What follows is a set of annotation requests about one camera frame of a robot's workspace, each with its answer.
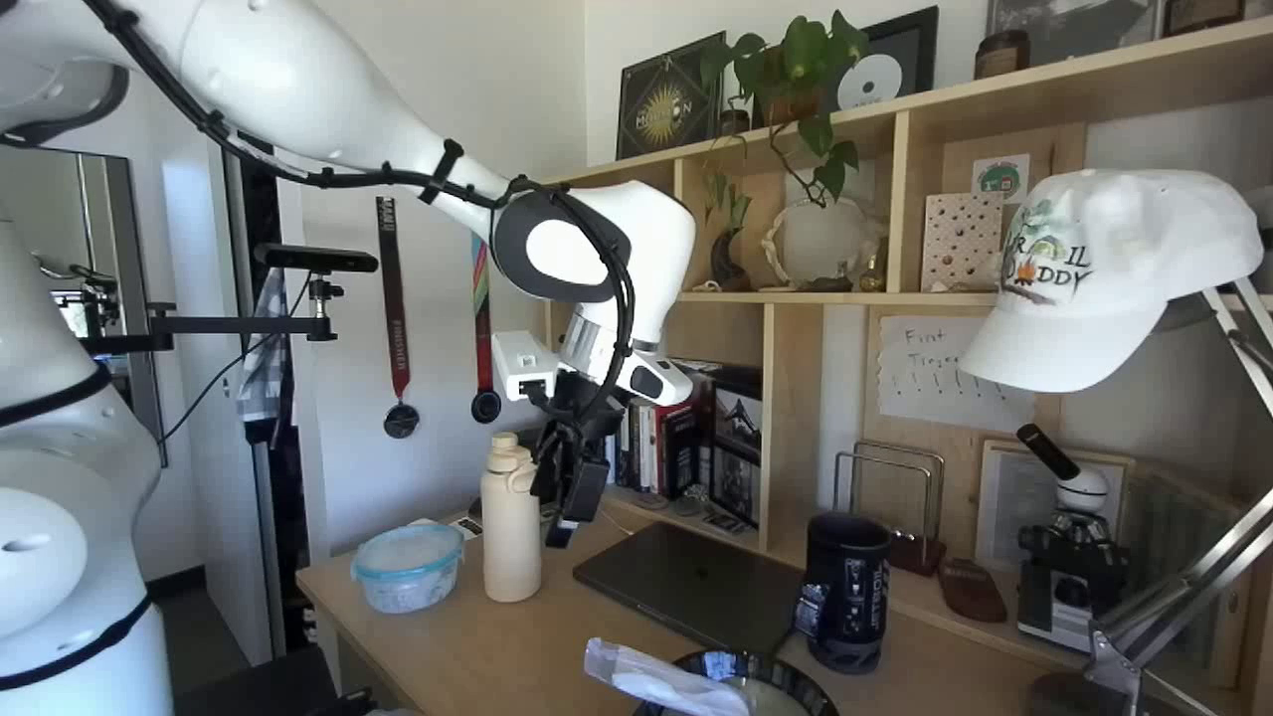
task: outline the white bowl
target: white bowl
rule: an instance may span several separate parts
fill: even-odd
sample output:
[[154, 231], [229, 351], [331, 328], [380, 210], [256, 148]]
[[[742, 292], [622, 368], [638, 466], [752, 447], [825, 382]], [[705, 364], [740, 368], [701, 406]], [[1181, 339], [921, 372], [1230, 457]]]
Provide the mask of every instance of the white bowl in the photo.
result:
[[350, 576], [374, 614], [416, 614], [451, 599], [463, 559], [459, 531], [410, 523], [361, 540]]

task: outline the potted plant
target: potted plant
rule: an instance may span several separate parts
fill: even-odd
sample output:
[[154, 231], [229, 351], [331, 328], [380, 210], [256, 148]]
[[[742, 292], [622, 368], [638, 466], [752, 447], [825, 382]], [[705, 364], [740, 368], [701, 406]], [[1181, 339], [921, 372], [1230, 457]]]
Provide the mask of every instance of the potted plant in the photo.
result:
[[[794, 15], [780, 43], [748, 32], [734, 43], [719, 39], [711, 50], [711, 70], [733, 70], [740, 79], [740, 95], [728, 104], [752, 100], [752, 117], [770, 129], [770, 152], [821, 207], [843, 197], [843, 177], [854, 169], [854, 142], [831, 132], [831, 92], [858, 56], [864, 32], [843, 12], [831, 23]], [[790, 124], [810, 152], [810, 177], [801, 177], [774, 142]]]

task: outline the baseball cap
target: baseball cap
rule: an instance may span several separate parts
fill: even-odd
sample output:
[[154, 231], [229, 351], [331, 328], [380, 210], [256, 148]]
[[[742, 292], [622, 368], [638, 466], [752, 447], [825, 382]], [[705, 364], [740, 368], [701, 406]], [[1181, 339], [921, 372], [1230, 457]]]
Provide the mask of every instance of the baseball cap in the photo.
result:
[[1262, 260], [1254, 210], [1214, 177], [1050, 177], [1012, 222], [997, 304], [957, 368], [1039, 394], [1085, 389], [1150, 339], [1168, 298], [1238, 282]]

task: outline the spray bottle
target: spray bottle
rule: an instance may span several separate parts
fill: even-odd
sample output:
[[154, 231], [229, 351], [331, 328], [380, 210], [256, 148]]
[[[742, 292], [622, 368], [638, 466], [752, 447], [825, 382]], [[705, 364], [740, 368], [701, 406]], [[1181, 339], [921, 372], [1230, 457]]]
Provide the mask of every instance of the spray bottle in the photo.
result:
[[489, 603], [526, 603], [541, 589], [541, 500], [529, 482], [529, 451], [514, 434], [497, 434], [481, 477], [481, 576]]

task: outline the white robot body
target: white robot body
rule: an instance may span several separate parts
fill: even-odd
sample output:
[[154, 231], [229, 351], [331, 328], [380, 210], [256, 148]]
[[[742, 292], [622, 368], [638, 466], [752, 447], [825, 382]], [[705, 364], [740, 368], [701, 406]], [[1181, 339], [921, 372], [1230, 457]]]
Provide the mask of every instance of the white robot body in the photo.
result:
[[[380, 173], [391, 162], [439, 177], [451, 152], [346, 32], [307, 0], [119, 0], [117, 9], [136, 12], [146, 43], [207, 111], [276, 142], [282, 161], [311, 173]], [[46, 148], [110, 152], [91, 132], [77, 132], [77, 121], [86, 124], [110, 108], [102, 70], [127, 70], [130, 87], [117, 100], [130, 104], [143, 73], [83, 0], [0, 0], [0, 137], [16, 138], [25, 124], [52, 124]], [[447, 180], [489, 198], [509, 190], [471, 157]], [[688, 400], [688, 380], [659, 357], [658, 343], [688, 266], [691, 217], [643, 182], [574, 197], [627, 237], [638, 356], [624, 357], [618, 386], [659, 406]], [[501, 219], [493, 207], [447, 190], [433, 207], [481, 239]], [[557, 282], [597, 286], [606, 280], [590, 237], [567, 222], [529, 226], [526, 255]], [[582, 308], [574, 328], [574, 343], [557, 357], [601, 386], [618, 343], [618, 304]], [[91, 372], [37, 266], [0, 226], [0, 412], [58, 394]], [[25, 523], [4, 523], [10, 532], [0, 531], [0, 589], [20, 592], [0, 603], [0, 685], [77, 653], [143, 604], [130, 523], [154, 474], [158, 451], [117, 389], [0, 426], [0, 516], [4, 511], [25, 514]], [[28, 569], [41, 569], [41, 555], [52, 573], [25, 581]], [[158, 614], [146, 610], [123, 646], [73, 673], [0, 689], [0, 713], [167, 716]]]
[[[0, 333], [0, 412], [97, 372], [8, 226]], [[91, 646], [143, 603], [130, 524], [154, 477], [158, 451], [110, 386], [0, 429], [0, 677]], [[162, 622], [146, 610], [86, 665], [0, 694], [0, 713], [170, 713], [162, 648]]]

